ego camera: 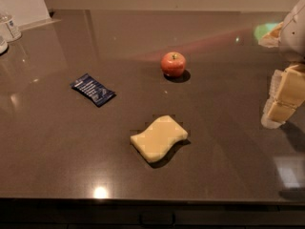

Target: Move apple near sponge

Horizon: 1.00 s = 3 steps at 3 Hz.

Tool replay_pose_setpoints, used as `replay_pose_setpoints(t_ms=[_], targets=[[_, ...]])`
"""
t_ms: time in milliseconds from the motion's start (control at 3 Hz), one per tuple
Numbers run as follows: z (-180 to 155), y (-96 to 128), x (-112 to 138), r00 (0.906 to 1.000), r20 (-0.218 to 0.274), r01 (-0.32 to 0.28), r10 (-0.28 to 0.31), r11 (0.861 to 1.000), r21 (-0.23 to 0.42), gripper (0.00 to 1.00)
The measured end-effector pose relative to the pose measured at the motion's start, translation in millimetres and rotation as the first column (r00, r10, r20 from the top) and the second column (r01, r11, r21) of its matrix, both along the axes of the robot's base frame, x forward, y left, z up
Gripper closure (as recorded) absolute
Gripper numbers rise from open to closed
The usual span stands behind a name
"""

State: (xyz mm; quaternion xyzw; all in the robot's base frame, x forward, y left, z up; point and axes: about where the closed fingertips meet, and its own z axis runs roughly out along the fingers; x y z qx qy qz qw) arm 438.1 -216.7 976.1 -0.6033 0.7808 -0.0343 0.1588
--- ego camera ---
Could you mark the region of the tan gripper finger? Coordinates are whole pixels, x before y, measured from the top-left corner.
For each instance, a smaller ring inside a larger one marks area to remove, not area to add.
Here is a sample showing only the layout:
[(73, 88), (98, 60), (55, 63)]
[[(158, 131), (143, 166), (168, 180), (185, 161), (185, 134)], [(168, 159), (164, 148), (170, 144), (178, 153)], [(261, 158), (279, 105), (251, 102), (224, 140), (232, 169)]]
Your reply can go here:
[(258, 40), (260, 46), (266, 48), (277, 48), (279, 46), (279, 36), (282, 29), (283, 23), (277, 23), (275, 25), (265, 25), (265, 30), (262, 37)]

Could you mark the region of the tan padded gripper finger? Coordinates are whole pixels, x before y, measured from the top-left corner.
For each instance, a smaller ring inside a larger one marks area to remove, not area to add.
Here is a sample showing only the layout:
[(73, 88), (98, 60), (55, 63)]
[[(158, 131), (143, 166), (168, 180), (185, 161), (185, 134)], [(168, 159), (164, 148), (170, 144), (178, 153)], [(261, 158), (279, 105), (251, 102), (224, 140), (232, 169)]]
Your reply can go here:
[(284, 71), (275, 70), (261, 124), (268, 129), (283, 125), (305, 101), (305, 65), (291, 64)]

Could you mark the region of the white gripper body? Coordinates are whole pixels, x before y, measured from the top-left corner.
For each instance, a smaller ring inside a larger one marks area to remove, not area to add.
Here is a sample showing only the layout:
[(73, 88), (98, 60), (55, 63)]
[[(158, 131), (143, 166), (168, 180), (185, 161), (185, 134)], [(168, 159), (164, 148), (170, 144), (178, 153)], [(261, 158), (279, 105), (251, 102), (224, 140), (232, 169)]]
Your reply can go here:
[(284, 18), (279, 51), (290, 62), (305, 62), (305, 0), (299, 0)]

